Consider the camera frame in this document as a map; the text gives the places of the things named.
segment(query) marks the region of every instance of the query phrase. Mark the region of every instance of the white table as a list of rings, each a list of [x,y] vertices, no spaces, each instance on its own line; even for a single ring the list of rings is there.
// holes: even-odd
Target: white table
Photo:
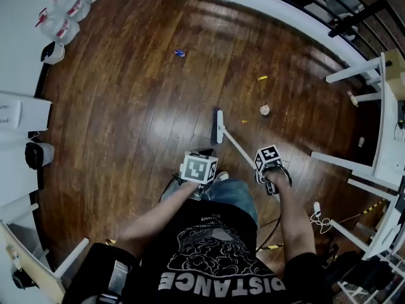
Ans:
[[[405,142],[394,139],[398,121],[398,102],[385,81],[384,53],[381,53],[379,58],[329,75],[326,81],[336,82],[376,68],[380,69],[380,78],[368,80],[367,84],[374,86],[378,84],[381,91],[356,97],[358,102],[381,99],[380,130],[373,165],[362,165],[318,152],[312,152],[311,157],[348,168],[355,176],[398,191],[402,175],[405,175]],[[366,185],[359,183],[357,186],[365,189]]]

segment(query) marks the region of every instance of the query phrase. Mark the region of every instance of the white wall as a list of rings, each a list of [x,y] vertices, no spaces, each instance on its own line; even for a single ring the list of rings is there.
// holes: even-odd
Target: white wall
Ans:
[[[30,206],[29,196],[22,197],[6,206],[0,207],[0,219],[10,218],[14,213],[22,212]],[[19,240],[24,246],[33,251],[41,246],[32,214],[16,222],[20,227],[26,228],[23,238]],[[5,250],[6,241],[0,235],[0,303],[1,304],[49,304],[51,303],[38,288],[18,289],[11,278],[12,263]]]
[[[0,0],[0,92],[33,96],[42,49],[51,41],[35,24],[49,0]],[[0,205],[37,189],[36,171],[25,163],[26,133],[0,131]]]

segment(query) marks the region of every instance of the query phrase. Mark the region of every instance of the blue wrapper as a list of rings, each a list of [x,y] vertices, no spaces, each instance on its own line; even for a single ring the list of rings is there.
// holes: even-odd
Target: blue wrapper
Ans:
[[[181,58],[185,56],[185,52],[182,51],[181,49],[176,49],[175,54]]]

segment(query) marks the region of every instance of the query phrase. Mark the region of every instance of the black metal railing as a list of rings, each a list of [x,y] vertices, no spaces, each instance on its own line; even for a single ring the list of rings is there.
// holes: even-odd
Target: black metal railing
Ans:
[[[405,24],[387,0],[351,0],[357,6],[349,6],[343,0],[333,0],[344,12],[336,12],[327,0],[282,0],[309,14],[330,28],[329,36],[341,36],[365,58],[378,56],[382,51],[397,48],[405,58]],[[326,11],[328,20],[307,7],[315,4]]]

